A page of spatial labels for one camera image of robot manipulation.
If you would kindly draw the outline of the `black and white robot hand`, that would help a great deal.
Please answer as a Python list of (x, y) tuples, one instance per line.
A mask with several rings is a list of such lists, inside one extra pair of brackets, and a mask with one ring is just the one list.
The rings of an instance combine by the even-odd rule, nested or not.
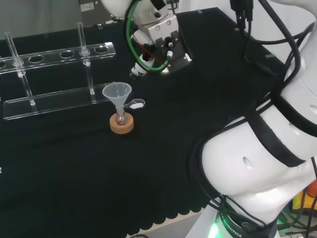
[(171, 74), (188, 66), (192, 61), (186, 52), (176, 15), (169, 14), (161, 20), (139, 25), (138, 30), (129, 30), (129, 48), (136, 63), (132, 73)]

